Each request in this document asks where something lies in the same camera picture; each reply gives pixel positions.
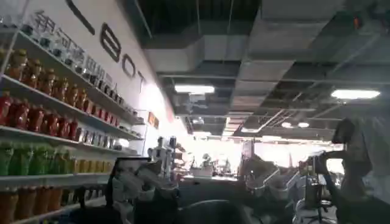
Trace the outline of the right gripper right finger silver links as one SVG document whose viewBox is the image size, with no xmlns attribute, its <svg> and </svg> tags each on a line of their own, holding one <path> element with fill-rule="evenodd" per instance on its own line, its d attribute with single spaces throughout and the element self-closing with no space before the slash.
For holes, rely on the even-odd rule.
<svg viewBox="0 0 390 224">
<path fill-rule="evenodd" d="M 281 173 L 279 168 L 265 171 L 258 177 L 249 178 L 246 181 L 246 188 L 256 197 L 262 197 L 268 192 L 276 200 L 288 198 L 287 173 Z"/>
</svg>

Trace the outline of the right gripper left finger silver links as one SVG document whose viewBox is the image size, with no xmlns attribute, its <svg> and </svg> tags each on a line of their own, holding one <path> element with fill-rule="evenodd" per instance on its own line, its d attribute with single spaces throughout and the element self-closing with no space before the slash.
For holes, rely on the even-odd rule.
<svg viewBox="0 0 390 224">
<path fill-rule="evenodd" d="M 164 198 L 176 200 L 180 197 L 178 184 L 162 176 L 161 163 L 142 164 L 135 172 L 135 175 L 144 181 L 147 189 L 158 190 Z"/>
</svg>

